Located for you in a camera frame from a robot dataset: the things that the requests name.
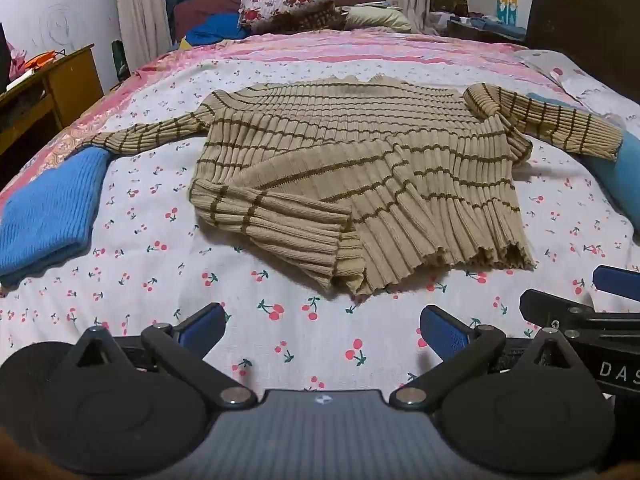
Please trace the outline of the beige striped ribbed sweater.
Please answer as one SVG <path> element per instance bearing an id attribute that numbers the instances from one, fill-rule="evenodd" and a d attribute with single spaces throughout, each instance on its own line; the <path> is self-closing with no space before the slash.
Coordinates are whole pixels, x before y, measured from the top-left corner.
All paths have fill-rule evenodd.
<path id="1" fill-rule="evenodd" d="M 196 213 L 356 296 L 419 266 L 532 268 L 514 166 L 535 140 L 606 160 L 623 142 L 597 115 L 493 84 L 377 76 L 217 90 L 193 112 L 86 145 L 135 155 L 200 133 Z"/>

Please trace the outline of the blue and yellow clothing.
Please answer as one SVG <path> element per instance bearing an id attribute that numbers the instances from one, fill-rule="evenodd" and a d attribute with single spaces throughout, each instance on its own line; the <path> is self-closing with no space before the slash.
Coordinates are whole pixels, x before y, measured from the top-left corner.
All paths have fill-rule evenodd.
<path id="1" fill-rule="evenodd" d="M 242 40 L 250 33 L 240 25 L 237 13 L 216 13 L 192 27 L 179 44 L 180 50 L 219 44 L 224 40 Z"/>

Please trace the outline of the teal fleece folded garment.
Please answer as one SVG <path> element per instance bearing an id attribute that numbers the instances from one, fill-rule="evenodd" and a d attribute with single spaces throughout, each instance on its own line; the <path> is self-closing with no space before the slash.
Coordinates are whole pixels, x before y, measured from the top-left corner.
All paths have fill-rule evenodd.
<path id="1" fill-rule="evenodd" d="M 600 181 L 608 195 L 638 231 L 640 223 L 640 142 L 624 132 L 622 144 L 614 162 L 584 156 L 582 164 Z"/>

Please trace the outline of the blue knit folded garment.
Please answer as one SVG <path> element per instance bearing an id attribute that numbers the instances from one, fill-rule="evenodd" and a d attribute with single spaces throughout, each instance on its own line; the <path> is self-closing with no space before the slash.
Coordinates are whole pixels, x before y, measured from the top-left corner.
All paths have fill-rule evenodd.
<path id="1" fill-rule="evenodd" d="M 85 148 L 10 197 L 1 218 L 2 286 L 88 248 L 110 161 L 104 148 Z"/>

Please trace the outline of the white floral pillowcase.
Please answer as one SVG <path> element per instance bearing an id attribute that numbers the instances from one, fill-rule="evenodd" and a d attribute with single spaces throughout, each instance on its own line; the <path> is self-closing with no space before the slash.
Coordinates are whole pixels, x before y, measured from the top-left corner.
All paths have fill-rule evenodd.
<path id="1" fill-rule="evenodd" d="M 549 50 L 521 50 L 515 56 L 547 76 L 588 110 L 611 119 L 638 138 L 640 106 L 602 84 L 566 55 Z"/>

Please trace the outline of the dark wooden headboard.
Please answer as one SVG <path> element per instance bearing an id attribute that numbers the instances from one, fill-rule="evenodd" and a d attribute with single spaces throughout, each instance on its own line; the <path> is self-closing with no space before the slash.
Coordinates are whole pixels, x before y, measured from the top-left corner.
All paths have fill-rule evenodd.
<path id="1" fill-rule="evenodd" d="M 638 127 L 639 0 L 532 0 L 526 46 L 565 55 L 577 67 L 562 81 L 586 74 L 599 83 L 575 82 L 569 92 Z"/>

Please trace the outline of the pink striped blanket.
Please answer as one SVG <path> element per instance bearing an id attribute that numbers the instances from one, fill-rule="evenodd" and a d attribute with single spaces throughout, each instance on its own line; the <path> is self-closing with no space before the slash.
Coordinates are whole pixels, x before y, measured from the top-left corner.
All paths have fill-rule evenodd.
<path id="1" fill-rule="evenodd" d="M 416 84 L 463 90 L 487 81 L 566 100 L 551 79 L 518 59 L 518 47 L 400 34 L 384 28 L 301 32 L 224 40 L 175 50 L 146 64 L 57 134 L 1 191 L 8 200 L 43 172 L 58 166 L 88 136 L 158 122 L 194 110 L 215 89 L 234 91 L 254 82 L 295 82 L 385 74 Z"/>

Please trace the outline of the wooden desk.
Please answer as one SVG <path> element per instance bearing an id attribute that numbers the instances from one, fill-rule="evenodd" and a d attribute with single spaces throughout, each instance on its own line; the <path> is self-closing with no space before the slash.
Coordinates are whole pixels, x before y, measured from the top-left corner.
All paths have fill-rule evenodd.
<path id="1" fill-rule="evenodd" d="M 1 95 L 1 151 L 38 151 L 103 96 L 92 47 L 36 70 Z"/>

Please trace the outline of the orange object on desk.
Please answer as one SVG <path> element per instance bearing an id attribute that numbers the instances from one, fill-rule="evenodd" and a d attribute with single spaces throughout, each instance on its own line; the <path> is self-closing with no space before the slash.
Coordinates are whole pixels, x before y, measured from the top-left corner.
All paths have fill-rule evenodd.
<path id="1" fill-rule="evenodd" d="M 58 58 L 65 56 L 65 51 L 46 51 L 35 55 L 25 62 L 25 70 L 41 70 L 44 66 L 56 61 Z"/>

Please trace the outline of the dark bedside table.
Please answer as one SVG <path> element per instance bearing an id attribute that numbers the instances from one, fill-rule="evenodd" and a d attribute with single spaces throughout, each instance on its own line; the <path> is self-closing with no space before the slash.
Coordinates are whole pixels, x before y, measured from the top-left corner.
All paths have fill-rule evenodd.
<path id="1" fill-rule="evenodd" d="M 525 44 L 525 28 L 503 24 L 494 16 L 472 12 L 466 0 L 430 0 L 430 20 L 440 36 L 488 44 Z"/>

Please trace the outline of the pale green pillow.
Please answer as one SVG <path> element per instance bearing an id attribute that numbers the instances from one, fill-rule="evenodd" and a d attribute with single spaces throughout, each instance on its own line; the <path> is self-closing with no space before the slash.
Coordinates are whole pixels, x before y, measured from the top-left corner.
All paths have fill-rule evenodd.
<path id="1" fill-rule="evenodd" d="M 385 27 L 394 32 L 412 32 L 412 26 L 400 11 L 376 6 L 349 6 L 344 8 L 344 29 Z"/>

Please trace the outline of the beige left curtain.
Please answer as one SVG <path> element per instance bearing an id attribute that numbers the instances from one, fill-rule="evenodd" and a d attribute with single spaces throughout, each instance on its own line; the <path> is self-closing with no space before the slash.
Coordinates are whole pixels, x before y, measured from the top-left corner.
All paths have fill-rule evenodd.
<path id="1" fill-rule="evenodd" d="M 130 72 L 171 47 L 166 0 L 116 0 L 119 29 Z"/>

